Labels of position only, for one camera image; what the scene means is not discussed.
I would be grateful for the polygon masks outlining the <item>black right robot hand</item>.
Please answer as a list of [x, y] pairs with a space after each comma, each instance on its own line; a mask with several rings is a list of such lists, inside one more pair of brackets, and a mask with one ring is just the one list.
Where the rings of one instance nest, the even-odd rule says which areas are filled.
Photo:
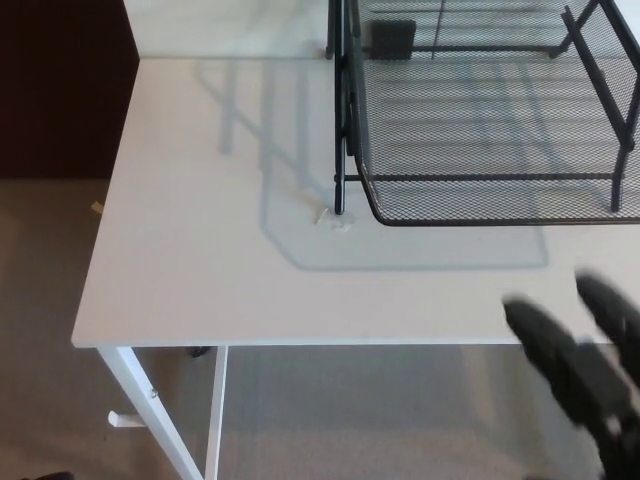
[[[639, 384], [639, 309], [613, 285], [590, 272], [576, 274], [583, 304]], [[578, 342], [558, 321], [522, 297], [503, 301], [505, 320], [529, 363], [548, 382], [572, 424], [589, 432], [604, 479], [639, 477], [639, 411], [630, 387], [593, 342]]]

